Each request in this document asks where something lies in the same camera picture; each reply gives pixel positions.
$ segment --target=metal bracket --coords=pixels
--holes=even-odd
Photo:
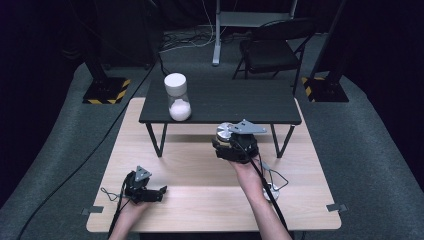
[[[327,205],[327,210],[329,212],[337,211],[341,213],[341,212],[348,211],[349,208],[345,204],[334,203],[334,204]]]
[[[137,171],[135,172],[135,181],[140,182],[141,180],[144,180],[148,177],[152,176],[152,173],[147,171],[146,169],[137,166]]]
[[[103,207],[101,206],[91,206],[90,208],[83,208],[81,215],[88,216],[90,213],[102,213]]]
[[[229,125],[228,128],[230,132],[238,134],[266,133],[265,128],[255,125],[246,119],[243,119],[243,121],[235,125]]]

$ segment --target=chair backrest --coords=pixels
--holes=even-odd
[[[295,18],[265,23],[252,31],[255,40],[291,40],[311,37],[317,31],[313,18]]]

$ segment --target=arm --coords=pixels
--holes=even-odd
[[[121,208],[127,203],[127,201],[127,198],[122,199]],[[137,223],[141,215],[146,211],[146,209],[150,205],[152,205],[152,202],[140,202],[138,204],[135,204],[134,202],[129,201],[122,209],[121,214],[119,215],[119,218],[116,221],[116,225],[109,239],[127,239],[128,233],[130,232],[131,228],[134,226],[134,224]]]
[[[259,165],[259,161],[256,158],[253,161],[256,166]],[[229,163],[237,173],[240,187],[252,208],[262,239],[291,239],[289,233],[274,212],[274,209],[263,196],[261,179],[252,164],[240,164],[231,161]]]

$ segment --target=dark background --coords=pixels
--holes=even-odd
[[[205,0],[214,23],[215,0]],[[231,10],[235,1],[223,1]],[[328,32],[341,1],[298,3],[296,16],[315,16]],[[63,105],[73,72],[82,63],[65,1],[0,3],[0,184],[2,206],[47,139]],[[72,1],[79,18],[98,31],[94,1]],[[156,0],[164,30],[207,23],[201,1]],[[284,11],[290,1],[238,1],[238,11]],[[424,186],[423,3],[347,1],[330,36],[321,71],[331,71],[344,51],[353,51],[344,74],[368,96],[390,135]],[[99,39],[88,33],[95,54]],[[355,38],[352,48],[345,42]]]

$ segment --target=tabletop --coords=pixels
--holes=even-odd
[[[227,161],[216,158],[211,145],[217,126],[171,124],[167,133],[167,151],[158,158],[146,127],[138,122],[144,102],[144,98],[134,98],[128,106],[93,204],[104,209],[102,213],[90,214],[87,229],[108,232],[116,202],[111,202],[100,188],[119,193],[125,176],[140,165],[152,173],[148,189],[158,190],[167,185],[168,190],[162,202],[153,204],[133,231],[257,231],[252,210],[234,170]],[[281,128],[280,133],[288,128],[287,125],[276,127]],[[262,159],[289,181],[277,199],[288,229],[338,229],[341,220],[337,211],[328,212],[326,209],[326,205],[333,204],[334,200],[306,123],[303,121],[296,127],[281,159],[275,157],[269,132],[255,137]],[[277,186],[283,183],[277,176],[273,178]]]
[[[187,79],[191,117],[172,120],[162,79],[152,80],[140,114],[142,123],[301,123],[291,88],[273,80]]]

